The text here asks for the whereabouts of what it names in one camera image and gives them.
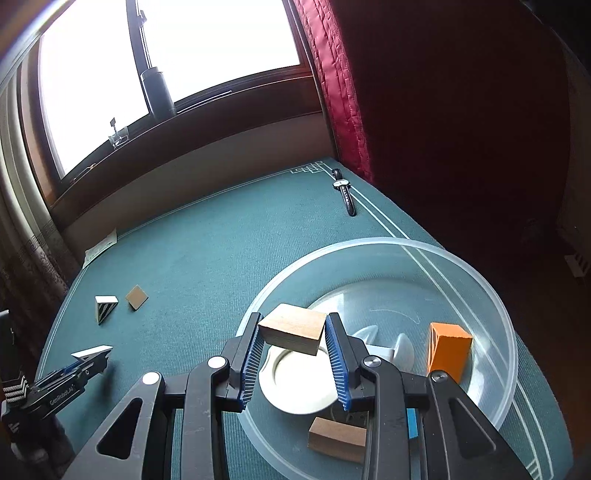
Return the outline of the blue wooden wedge block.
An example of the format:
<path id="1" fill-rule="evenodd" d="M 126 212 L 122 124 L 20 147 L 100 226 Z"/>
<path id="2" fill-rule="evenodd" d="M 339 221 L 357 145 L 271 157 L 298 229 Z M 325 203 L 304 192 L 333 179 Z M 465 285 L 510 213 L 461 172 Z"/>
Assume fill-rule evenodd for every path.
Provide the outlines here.
<path id="1" fill-rule="evenodd" d="M 418 419 L 417 411 L 413 408 L 408 408 L 407 412 L 407 423 L 408 423 L 408 437 L 415 439 L 418 437 Z"/>

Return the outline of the white zebra-stripe wedge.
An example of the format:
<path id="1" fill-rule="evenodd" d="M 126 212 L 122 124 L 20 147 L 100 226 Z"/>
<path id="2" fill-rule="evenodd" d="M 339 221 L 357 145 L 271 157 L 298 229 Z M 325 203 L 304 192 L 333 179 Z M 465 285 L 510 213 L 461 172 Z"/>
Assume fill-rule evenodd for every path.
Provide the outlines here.
<path id="1" fill-rule="evenodd" d="M 118 305 L 118 299 L 114 295 L 95 296 L 95 318 L 97 324 L 102 324 Z"/>

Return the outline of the plain wooden rectangular block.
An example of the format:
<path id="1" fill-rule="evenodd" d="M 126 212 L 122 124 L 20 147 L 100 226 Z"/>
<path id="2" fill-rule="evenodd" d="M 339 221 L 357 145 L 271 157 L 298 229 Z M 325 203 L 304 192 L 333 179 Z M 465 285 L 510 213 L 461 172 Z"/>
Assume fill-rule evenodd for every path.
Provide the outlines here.
<path id="1" fill-rule="evenodd" d="M 362 464 L 366 456 L 367 430 L 315 417 L 308 429 L 308 448 L 332 458 Z"/>

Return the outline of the light wooden wedge block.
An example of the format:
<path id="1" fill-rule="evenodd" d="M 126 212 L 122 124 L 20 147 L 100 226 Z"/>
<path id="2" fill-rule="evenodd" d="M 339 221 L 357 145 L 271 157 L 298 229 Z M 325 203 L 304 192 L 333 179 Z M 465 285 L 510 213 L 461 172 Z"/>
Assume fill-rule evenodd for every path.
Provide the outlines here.
<path id="1" fill-rule="evenodd" d="M 148 299 L 148 295 L 135 285 L 125 296 L 127 303 L 133 311 L 137 311 Z"/>

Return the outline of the orange tiger-stripe wedge front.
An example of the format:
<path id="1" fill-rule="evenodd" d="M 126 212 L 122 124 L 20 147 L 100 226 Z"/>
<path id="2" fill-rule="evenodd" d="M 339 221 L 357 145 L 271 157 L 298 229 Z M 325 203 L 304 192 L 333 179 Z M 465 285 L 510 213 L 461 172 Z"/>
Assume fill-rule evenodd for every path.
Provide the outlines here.
<path id="1" fill-rule="evenodd" d="M 432 322 L 429 330 L 427 371 L 444 371 L 457 383 L 468 362 L 473 336 L 457 324 Z"/>

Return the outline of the clear plastic bowl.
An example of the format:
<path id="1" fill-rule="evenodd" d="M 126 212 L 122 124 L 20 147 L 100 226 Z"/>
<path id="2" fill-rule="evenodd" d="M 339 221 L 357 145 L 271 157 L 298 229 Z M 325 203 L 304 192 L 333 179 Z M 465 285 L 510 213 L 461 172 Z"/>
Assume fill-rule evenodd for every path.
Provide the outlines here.
<path id="1" fill-rule="evenodd" d="M 432 322 L 457 324 L 473 336 L 460 385 L 500 430 L 513 401 L 518 354 L 513 324 L 499 295 L 471 265 L 439 247 L 392 237 L 332 244 L 280 271 L 246 310 L 270 313 L 287 303 L 337 312 L 346 331 L 377 325 L 383 339 L 404 333 L 415 350 L 411 373 L 426 376 Z M 287 479 L 360 479 L 362 465 L 308 449 L 317 416 L 271 406 L 256 382 L 252 401 L 238 416 L 263 459 Z"/>

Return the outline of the grey zebra-stripe wedge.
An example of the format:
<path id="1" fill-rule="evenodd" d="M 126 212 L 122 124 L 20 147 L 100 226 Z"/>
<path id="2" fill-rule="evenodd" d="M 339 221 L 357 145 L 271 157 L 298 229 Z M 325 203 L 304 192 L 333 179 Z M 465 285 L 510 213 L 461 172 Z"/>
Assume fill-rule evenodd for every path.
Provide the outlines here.
<path id="1" fill-rule="evenodd" d="M 89 357 L 92 357 L 92 356 L 95 356 L 95 355 L 108 354 L 111 350 L 112 350 L 112 346 L 99 345 L 99 346 L 92 347 L 92 348 L 85 349 L 85 350 L 81 350 L 81 351 L 78 351 L 78 352 L 73 352 L 71 354 L 71 356 L 74 357 L 74 358 L 76 358 L 77 360 L 85 361 Z"/>

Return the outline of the white wall charger plug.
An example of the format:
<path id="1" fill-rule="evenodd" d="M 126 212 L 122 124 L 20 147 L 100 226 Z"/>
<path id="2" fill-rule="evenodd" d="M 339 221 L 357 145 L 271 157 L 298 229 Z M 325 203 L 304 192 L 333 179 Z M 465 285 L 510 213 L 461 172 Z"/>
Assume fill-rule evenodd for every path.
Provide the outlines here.
<path id="1" fill-rule="evenodd" d="M 335 422 L 353 425 L 363 429 L 366 429 L 368 425 L 367 412 L 345 411 L 342 409 L 342 404 L 340 402 L 335 402 L 331 407 L 329 407 L 329 419 Z"/>

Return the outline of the white suction hook in bowl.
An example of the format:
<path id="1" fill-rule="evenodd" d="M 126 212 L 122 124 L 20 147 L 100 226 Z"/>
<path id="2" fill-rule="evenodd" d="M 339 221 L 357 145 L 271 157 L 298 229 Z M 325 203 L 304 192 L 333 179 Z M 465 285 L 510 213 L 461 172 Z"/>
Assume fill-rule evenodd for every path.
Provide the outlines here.
<path id="1" fill-rule="evenodd" d="M 404 333 L 394 340 L 383 339 L 377 325 L 363 327 L 353 334 L 353 337 L 361 339 L 369 353 L 386 360 L 399 370 L 410 372 L 415 363 L 415 350 L 412 342 Z"/>

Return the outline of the beige patterned curtain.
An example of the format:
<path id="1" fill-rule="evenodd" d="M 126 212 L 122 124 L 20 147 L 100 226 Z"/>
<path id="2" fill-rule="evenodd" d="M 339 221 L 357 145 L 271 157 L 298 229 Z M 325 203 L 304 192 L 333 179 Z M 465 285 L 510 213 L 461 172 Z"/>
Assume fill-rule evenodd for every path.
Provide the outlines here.
<path id="1" fill-rule="evenodd" d="M 35 181 L 11 79 L 1 93 L 1 297 L 19 327 L 47 328 L 79 269 Z"/>

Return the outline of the printed paper sheet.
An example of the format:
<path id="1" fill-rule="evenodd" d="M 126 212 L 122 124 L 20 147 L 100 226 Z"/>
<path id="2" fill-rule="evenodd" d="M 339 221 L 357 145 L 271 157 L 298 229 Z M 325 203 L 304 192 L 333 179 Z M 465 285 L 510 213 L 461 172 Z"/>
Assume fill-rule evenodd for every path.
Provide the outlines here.
<path id="1" fill-rule="evenodd" d="M 117 229 L 113 229 L 105 238 L 99 241 L 96 245 L 87 249 L 84 254 L 82 268 L 87 268 L 100 255 L 106 252 L 109 248 L 113 247 L 117 243 L 117 240 Z"/>

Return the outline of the small glass on sill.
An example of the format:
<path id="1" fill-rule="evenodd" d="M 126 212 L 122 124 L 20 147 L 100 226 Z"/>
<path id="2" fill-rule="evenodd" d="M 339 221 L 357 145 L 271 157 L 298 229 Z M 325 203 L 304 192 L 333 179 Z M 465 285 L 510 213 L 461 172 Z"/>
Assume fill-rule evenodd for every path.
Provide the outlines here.
<path id="1" fill-rule="evenodd" d="M 108 137 L 108 139 L 113 149 L 116 150 L 129 141 L 129 130 L 127 126 L 118 129 L 115 118 L 112 118 L 109 124 L 113 129 L 113 133 Z"/>

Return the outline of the dark bottle on sill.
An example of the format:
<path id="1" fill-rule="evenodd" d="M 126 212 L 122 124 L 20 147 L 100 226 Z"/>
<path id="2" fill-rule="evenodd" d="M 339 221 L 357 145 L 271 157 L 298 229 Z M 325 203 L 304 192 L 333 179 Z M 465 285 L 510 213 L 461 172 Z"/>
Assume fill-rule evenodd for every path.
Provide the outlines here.
<path id="1" fill-rule="evenodd" d="M 151 67 L 140 74 L 140 80 L 154 120 L 161 123 L 174 117 L 176 109 L 163 74 L 156 67 Z"/>

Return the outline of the red quilted curtain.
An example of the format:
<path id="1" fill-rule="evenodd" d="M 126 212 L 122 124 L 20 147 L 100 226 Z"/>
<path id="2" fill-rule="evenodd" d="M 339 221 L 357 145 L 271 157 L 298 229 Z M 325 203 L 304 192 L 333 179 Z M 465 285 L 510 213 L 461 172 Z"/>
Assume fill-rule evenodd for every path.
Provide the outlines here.
<path id="1" fill-rule="evenodd" d="M 558 37 L 519 1 L 297 1 L 339 158 L 421 222 L 554 217 Z"/>

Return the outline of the dark wooden window frame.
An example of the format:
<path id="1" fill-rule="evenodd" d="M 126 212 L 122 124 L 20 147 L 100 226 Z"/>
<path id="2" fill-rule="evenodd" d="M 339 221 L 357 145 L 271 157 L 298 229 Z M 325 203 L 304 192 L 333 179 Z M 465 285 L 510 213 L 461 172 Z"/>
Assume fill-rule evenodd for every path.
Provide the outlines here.
<path id="1" fill-rule="evenodd" d="M 146 113 L 128 124 L 129 141 L 114 150 L 102 141 L 72 172 L 58 172 L 41 98 L 41 47 L 34 44 L 17 69 L 19 116 L 26 123 L 25 146 L 35 148 L 36 183 L 56 227 L 63 230 L 108 196 L 173 159 L 217 140 L 321 110 L 311 70 L 280 67 L 209 87 L 175 102 L 176 115 L 157 123 L 148 109 L 140 74 L 151 65 L 137 2 L 124 7 L 125 40 L 132 57 L 132 88 Z"/>

